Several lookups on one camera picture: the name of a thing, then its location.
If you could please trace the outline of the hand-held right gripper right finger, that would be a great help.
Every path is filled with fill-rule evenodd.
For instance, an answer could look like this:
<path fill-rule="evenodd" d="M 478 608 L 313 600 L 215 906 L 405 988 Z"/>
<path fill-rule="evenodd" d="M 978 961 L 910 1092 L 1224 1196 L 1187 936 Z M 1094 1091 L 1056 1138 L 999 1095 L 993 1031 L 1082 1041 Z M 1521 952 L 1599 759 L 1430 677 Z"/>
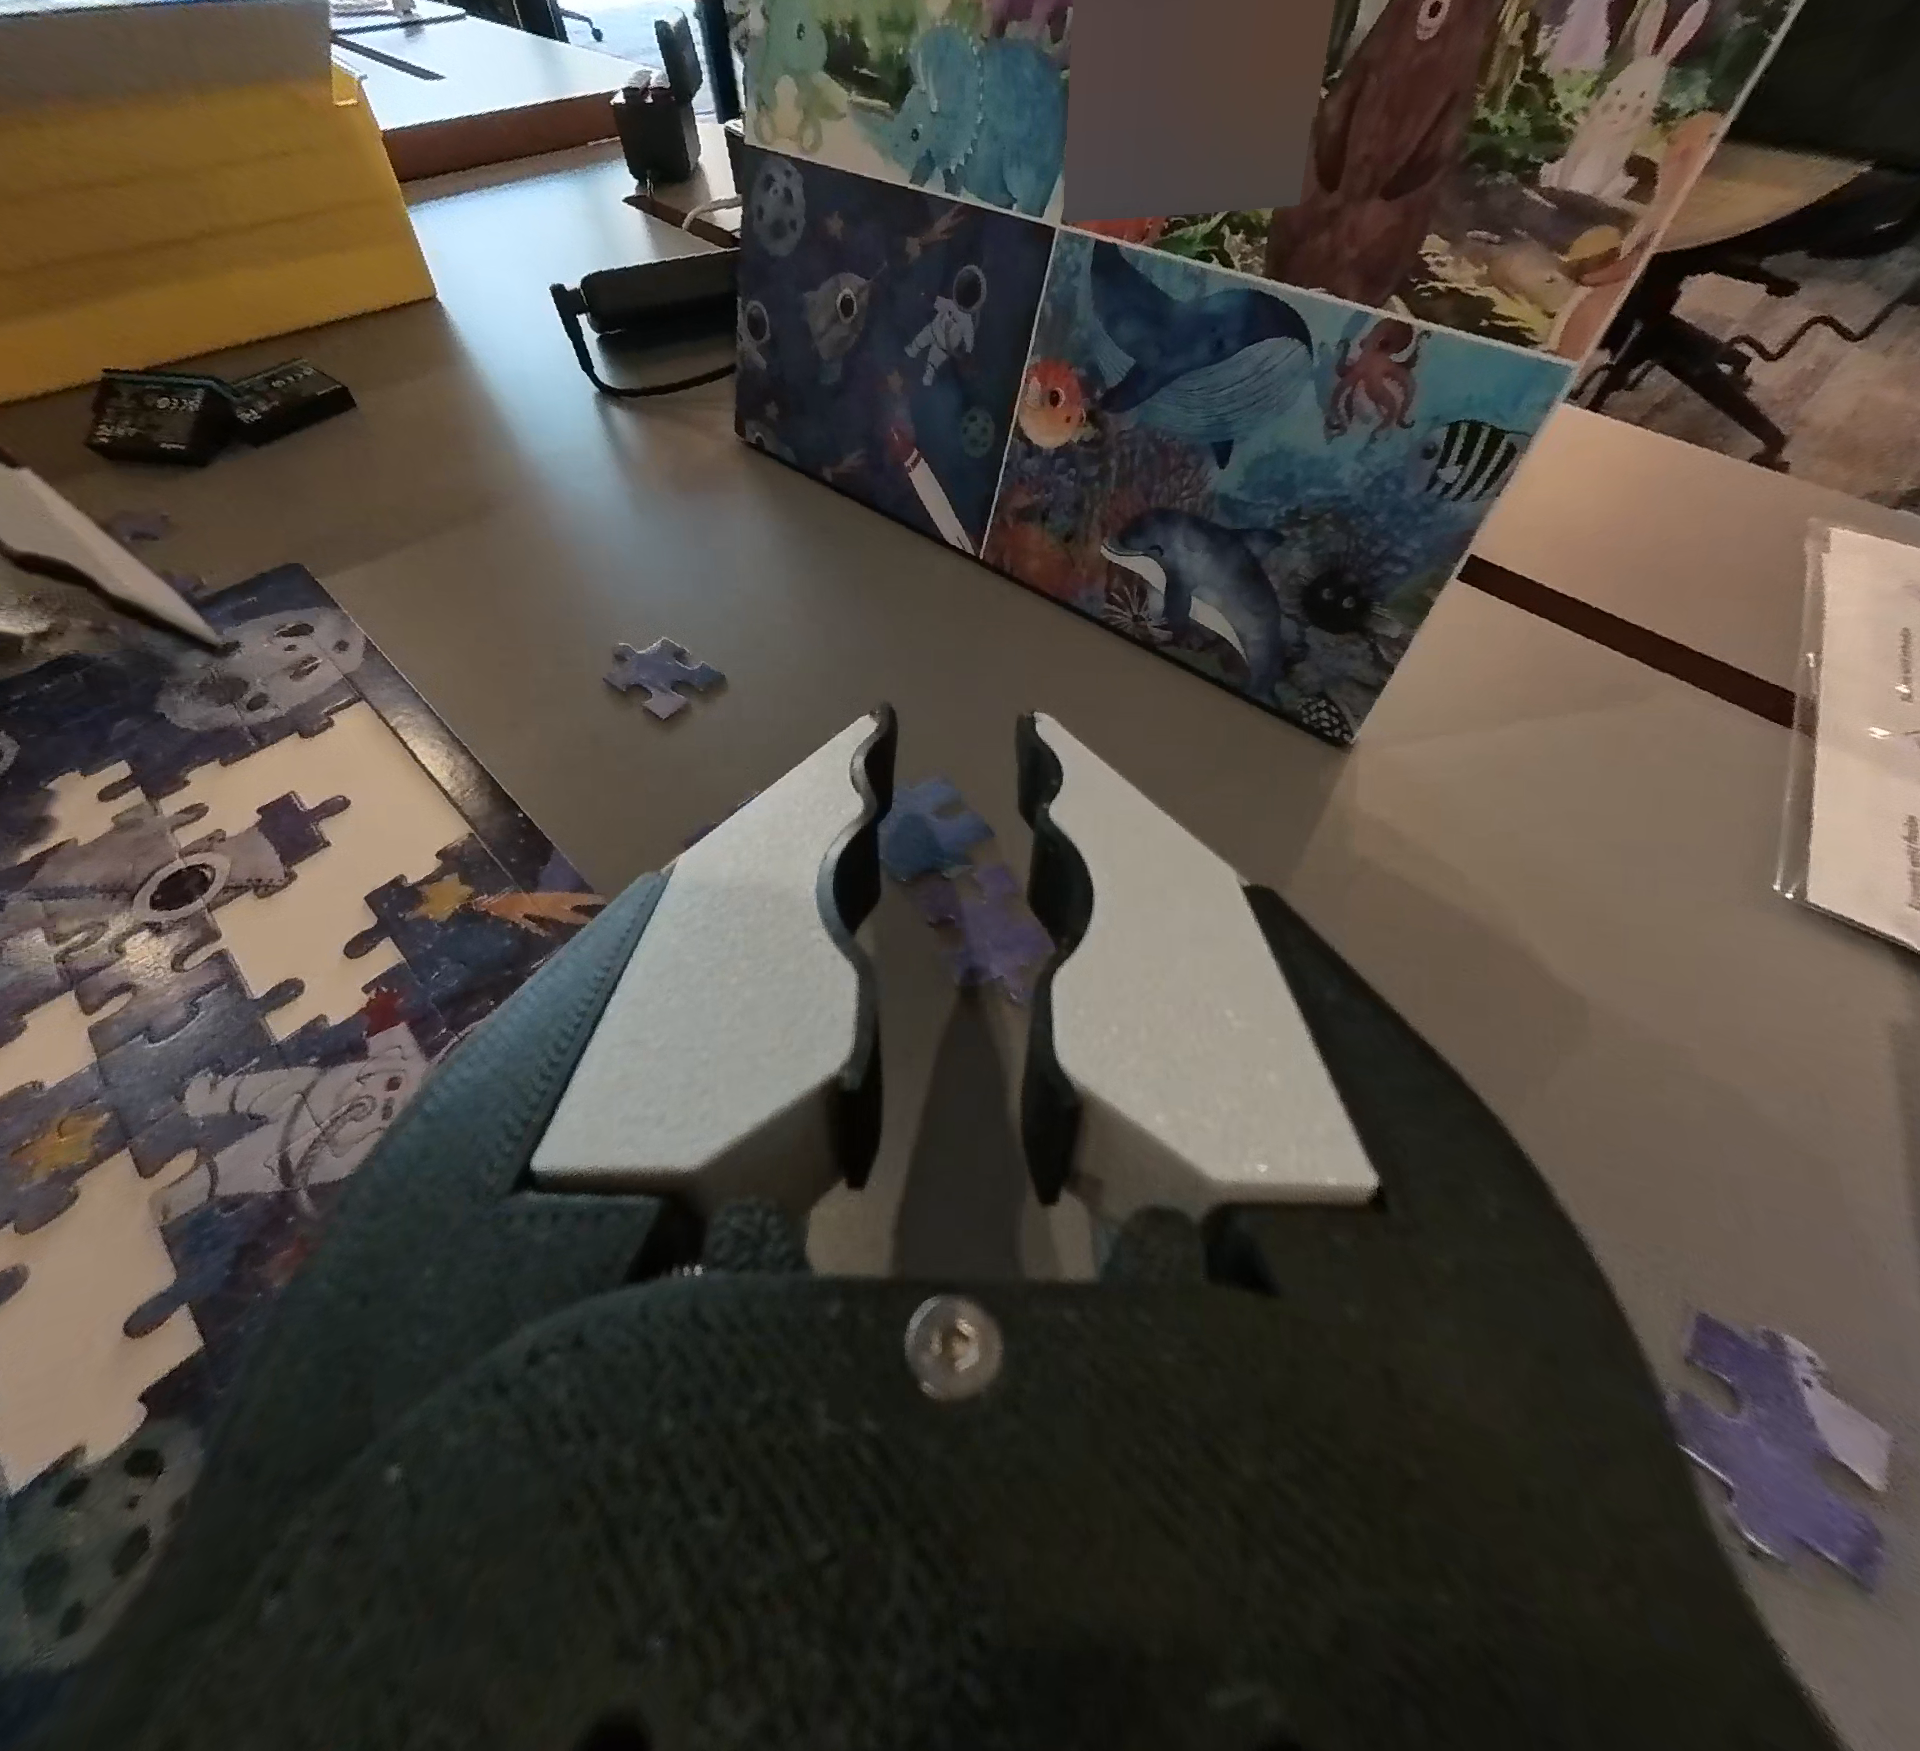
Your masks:
<path fill-rule="evenodd" d="M 1251 883 L 1048 711 L 1017 729 L 1030 985 L 1020 1151 L 1106 1272 L 1129 1223 L 1380 1209 L 1380 1169 Z"/>

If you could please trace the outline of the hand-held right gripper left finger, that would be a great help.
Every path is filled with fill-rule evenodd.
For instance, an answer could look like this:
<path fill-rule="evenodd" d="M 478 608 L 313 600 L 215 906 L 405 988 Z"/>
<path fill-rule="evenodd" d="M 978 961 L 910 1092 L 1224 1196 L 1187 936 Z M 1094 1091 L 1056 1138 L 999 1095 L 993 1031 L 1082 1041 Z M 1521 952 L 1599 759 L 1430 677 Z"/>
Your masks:
<path fill-rule="evenodd" d="M 813 1215 L 867 1184 L 884 1129 L 864 939 L 898 713 L 878 704 L 669 861 L 531 1153 L 573 1203 L 656 1200 L 703 1233 Z"/>

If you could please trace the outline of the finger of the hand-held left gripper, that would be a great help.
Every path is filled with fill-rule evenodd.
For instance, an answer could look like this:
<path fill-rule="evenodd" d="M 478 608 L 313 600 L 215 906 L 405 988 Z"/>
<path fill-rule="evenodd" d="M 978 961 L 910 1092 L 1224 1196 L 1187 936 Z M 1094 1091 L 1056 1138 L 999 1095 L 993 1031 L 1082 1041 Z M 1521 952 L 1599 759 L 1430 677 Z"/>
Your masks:
<path fill-rule="evenodd" d="M 227 653 L 232 640 L 195 610 L 176 587 L 140 563 L 31 468 L 2 459 L 5 563 L 44 578 L 75 583 L 111 610 L 192 642 L 209 653 Z"/>

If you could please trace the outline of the space jigsaw puzzle board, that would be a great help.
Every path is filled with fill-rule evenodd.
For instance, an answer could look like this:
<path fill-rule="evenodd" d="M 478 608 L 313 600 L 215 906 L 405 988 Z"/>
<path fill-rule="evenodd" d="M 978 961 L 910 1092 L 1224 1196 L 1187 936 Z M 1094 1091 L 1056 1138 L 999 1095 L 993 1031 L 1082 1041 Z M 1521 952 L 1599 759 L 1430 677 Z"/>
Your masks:
<path fill-rule="evenodd" d="M 5 1747 L 107 1642 L 348 1176 L 600 902 L 307 569 L 5 585 Z"/>

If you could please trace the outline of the yellow foam block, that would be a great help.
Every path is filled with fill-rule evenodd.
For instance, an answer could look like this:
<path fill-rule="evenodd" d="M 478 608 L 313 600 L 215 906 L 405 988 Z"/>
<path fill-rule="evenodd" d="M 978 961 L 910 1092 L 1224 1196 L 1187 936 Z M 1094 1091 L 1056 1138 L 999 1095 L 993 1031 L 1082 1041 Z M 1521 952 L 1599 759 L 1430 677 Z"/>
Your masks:
<path fill-rule="evenodd" d="M 343 69 L 5 115 L 5 403 L 433 297 Z"/>

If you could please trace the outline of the illustrated puzzle box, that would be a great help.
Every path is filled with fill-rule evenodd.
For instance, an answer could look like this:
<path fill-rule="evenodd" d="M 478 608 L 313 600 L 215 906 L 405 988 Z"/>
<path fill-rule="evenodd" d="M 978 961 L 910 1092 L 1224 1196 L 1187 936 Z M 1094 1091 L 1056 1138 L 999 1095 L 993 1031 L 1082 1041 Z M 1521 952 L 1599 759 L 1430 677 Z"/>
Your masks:
<path fill-rule="evenodd" d="M 1337 746 L 1807 0 L 742 0 L 742 441 Z"/>

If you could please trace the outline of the beige desk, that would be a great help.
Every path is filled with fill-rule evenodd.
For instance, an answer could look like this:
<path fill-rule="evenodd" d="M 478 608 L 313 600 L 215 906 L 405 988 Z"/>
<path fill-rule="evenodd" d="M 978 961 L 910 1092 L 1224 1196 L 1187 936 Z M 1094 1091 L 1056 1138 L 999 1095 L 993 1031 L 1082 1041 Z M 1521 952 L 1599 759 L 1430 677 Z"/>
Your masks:
<path fill-rule="evenodd" d="M 453 180 L 613 143 L 640 63 L 459 14 L 343 31 L 336 66 L 371 107 L 396 180 Z"/>

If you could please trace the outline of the black power brick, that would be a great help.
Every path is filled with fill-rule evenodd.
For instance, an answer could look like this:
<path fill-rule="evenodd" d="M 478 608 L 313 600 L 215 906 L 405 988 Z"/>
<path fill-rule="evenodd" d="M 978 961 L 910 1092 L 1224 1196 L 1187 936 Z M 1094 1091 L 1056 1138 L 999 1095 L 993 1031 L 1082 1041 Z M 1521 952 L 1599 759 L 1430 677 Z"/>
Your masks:
<path fill-rule="evenodd" d="M 574 286 L 600 338 L 664 344 L 732 336 L 737 249 L 703 247 L 589 272 Z"/>

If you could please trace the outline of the black battery charger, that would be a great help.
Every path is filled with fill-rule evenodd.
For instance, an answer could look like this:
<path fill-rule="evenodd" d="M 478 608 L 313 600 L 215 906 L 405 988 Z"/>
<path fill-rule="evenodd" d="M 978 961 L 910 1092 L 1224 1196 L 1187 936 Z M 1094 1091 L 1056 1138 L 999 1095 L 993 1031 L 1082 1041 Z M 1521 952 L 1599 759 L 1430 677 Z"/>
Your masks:
<path fill-rule="evenodd" d="M 612 96 L 627 168 L 649 190 L 697 175 L 697 98 L 705 86 L 697 40 L 683 10 L 656 20 L 656 42 L 660 65 L 634 71 Z"/>

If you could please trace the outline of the instruction sheet in plastic sleeve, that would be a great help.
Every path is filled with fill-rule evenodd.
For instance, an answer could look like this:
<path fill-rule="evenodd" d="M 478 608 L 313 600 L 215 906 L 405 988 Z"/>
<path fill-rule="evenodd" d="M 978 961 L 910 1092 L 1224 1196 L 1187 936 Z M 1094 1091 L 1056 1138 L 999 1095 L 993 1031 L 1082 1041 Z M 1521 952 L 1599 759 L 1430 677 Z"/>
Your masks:
<path fill-rule="evenodd" d="M 1821 521 L 1806 547 L 1774 889 L 1919 949 L 1919 549 Z"/>

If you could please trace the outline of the black office chair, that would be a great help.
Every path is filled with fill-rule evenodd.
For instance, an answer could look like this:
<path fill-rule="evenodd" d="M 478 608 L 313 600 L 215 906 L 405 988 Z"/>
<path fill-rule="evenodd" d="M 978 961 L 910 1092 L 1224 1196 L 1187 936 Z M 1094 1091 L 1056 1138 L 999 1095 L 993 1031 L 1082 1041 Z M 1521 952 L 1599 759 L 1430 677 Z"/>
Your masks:
<path fill-rule="evenodd" d="M 1916 507 L 1919 178 L 1729 137 L 1571 400 Z"/>

